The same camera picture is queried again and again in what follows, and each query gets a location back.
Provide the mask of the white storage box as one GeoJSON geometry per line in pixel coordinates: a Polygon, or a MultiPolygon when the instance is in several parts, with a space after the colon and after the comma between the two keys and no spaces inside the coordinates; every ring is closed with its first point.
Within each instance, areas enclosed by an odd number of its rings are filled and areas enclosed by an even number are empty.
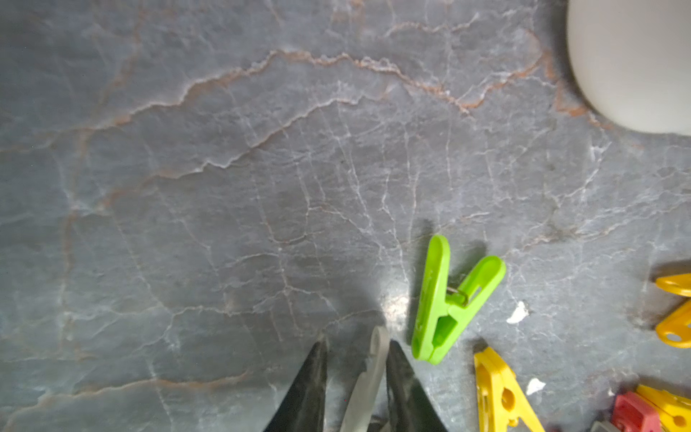
{"type": "Polygon", "coordinates": [[[570,1],[576,82],[610,121],[645,133],[690,133],[690,3],[570,1]]]}

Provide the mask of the yellow clothespin left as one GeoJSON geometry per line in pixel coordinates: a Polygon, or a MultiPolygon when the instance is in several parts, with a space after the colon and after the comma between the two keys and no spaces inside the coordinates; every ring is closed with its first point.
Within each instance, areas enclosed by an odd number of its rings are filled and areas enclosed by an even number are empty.
{"type": "Polygon", "coordinates": [[[493,348],[476,353],[473,362],[480,432],[507,432],[519,421],[532,432],[545,432],[516,374],[493,348]]]}

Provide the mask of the red clothespin pile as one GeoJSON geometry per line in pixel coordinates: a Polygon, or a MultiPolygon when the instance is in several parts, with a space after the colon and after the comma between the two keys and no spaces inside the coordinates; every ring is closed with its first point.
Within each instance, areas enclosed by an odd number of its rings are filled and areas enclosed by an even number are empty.
{"type": "Polygon", "coordinates": [[[611,423],[622,432],[661,432],[660,414],[635,392],[617,395],[611,423]]]}

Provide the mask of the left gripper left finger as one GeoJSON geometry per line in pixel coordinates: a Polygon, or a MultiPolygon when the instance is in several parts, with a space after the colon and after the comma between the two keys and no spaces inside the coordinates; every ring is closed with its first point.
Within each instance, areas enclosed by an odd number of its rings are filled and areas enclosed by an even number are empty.
{"type": "Polygon", "coordinates": [[[329,342],[320,335],[265,432],[324,430],[328,354],[329,342]]]}

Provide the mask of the grey clothespin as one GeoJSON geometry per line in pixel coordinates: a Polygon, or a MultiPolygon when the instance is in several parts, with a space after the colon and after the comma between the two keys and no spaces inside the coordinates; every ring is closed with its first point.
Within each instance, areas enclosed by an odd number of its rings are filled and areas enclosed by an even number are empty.
{"type": "Polygon", "coordinates": [[[369,428],[374,403],[386,370],[390,348],[390,334],[383,326],[372,331],[365,372],[356,381],[351,393],[340,432],[366,431],[369,428]]]}

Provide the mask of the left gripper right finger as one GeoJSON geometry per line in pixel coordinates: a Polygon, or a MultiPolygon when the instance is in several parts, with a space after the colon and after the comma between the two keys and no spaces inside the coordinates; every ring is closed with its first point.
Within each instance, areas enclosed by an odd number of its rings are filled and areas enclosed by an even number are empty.
{"type": "Polygon", "coordinates": [[[401,344],[390,342],[386,359],[389,423],[392,431],[442,431],[442,423],[401,344]]]}

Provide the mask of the yellow clothespin upper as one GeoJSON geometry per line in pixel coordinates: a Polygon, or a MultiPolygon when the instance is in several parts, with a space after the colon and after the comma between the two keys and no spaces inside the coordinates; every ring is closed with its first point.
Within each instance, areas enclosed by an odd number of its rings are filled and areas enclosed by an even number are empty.
{"type": "Polygon", "coordinates": [[[687,298],[655,327],[659,339],[671,347],[690,348],[690,275],[659,277],[655,284],[665,292],[687,298]]]}

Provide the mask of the yellow clothespin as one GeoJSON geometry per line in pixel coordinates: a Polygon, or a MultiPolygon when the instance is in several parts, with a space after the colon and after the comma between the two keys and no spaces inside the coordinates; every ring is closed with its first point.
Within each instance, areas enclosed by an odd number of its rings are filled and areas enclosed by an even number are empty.
{"type": "Polygon", "coordinates": [[[687,298],[655,327],[659,339],[671,347],[690,348],[690,275],[659,277],[655,284],[665,292],[687,298]]]}
{"type": "Polygon", "coordinates": [[[657,410],[665,431],[690,432],[690,399],[642,384],[636,392],[657,410]]]}
{"type": "Polygon", "coordinates": [[[516,374],[493,348],[476,353],[473,362],[480,432],[507,432],[519,421],[532,432],[545,432],[516,374]]]}

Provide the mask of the green clothespin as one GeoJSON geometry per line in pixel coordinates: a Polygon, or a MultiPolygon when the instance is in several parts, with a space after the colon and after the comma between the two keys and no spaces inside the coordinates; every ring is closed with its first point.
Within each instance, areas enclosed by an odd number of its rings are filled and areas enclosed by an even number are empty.
{"type": "Polygon", "coordinates": [[[433,236],[428,244],[411,342],[414,358],[431,365],[442,362],[507,273],[500,257],[484,257],[451,293],[448,291],[450,259],[447,238],[433,236]]]}

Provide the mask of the yellow clothespin centre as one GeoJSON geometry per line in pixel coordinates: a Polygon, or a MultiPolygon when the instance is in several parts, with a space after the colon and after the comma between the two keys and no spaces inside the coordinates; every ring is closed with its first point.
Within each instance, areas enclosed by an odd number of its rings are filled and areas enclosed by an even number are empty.
{"type": "Polygon", "coordinates": [[[642,384],[636,392],[657,410],[665,431],[690,432],[690,399],[642,384]]]}

